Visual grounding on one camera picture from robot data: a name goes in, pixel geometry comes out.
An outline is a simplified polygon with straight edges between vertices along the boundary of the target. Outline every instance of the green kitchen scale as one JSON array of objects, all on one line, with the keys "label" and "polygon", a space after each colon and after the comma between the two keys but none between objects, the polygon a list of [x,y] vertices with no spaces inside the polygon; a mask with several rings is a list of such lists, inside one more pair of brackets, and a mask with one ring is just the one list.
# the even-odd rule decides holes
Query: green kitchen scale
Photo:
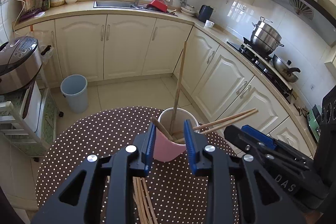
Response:
[{"label": "green kitchen scale", "polygon": [[314,107],[307,113],[308,128],[317,143],[320,140],[321,112],[321,106],[314,105]]}]

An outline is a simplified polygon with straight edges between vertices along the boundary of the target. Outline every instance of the table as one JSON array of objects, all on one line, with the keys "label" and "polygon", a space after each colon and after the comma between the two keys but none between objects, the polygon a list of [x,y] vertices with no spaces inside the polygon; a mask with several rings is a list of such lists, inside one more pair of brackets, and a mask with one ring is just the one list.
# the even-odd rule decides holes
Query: table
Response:
[{"label": "table", "polygon": [[[132,144],[137,134],[146,132],[150,117],[159,117],[161,109],[126,107],[105,110],[80,119],[66,129],[54,142],[41,162],[36,184],[36,198],[41,207],[65,178],[90,154],[109,156]],[[209,143],[235,155],[230,146],[216,133],[207,135]],[[238,224],[238,203],[234,179],[235,223]],[[148,191],[159,224],[194,223],[204,221],[207,204],[207,178],[196,178],[188,167],[187,154],[170,162],[153,160]],[[135,208],[136,223],[140,224]]]}]

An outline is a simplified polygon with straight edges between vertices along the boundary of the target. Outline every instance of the brown tablecloth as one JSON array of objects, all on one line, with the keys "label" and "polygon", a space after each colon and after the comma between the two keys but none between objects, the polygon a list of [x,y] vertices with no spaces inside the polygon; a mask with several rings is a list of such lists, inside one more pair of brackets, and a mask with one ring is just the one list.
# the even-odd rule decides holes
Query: brown tablecloth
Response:
[{"label": "brown tablecloth", "polygon": [[[162,110],[150,107],[126,107],[105,110],[80,119],[65,130],[54,142],[41,163],[36,184],[38,206],[51,196],[58,185],[90,154],[100,157],[116,153],[133,143],[137,134],[147,131],[150,117],[159,117]],[[230,146],[215,133],[209,143],[235,155]],[[232,181],[232,202],[235,223],[239,222],[238,204]],[[204,222],[207,204],[207,178],[196,178],[188,167],[187,154],[170,162],[153,160],[146,178],[159,224]],[[135,208],[136,223],[140,224]]]}]

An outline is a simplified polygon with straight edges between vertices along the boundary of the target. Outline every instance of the trash can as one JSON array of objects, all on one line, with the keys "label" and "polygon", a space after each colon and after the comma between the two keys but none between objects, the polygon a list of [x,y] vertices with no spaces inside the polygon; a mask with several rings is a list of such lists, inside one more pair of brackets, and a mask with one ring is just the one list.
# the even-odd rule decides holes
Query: trash can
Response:
[{"label": "trash can", "polygon": [[70,75],[65,78],[61,84],[61,92],[73,112],[82,113],[87,109],[87,80],[83,75]]}]

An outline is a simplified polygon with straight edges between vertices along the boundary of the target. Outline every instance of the range hood vent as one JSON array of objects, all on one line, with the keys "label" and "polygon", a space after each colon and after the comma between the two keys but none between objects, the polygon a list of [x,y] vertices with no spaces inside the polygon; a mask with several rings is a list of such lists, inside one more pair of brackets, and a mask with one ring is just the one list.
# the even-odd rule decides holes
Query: range hood vent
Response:
[{"label": "range hood vent", "polygon": [[272,0],[308,24],[330,46],[336,42],[336,20],[315,0]]}]

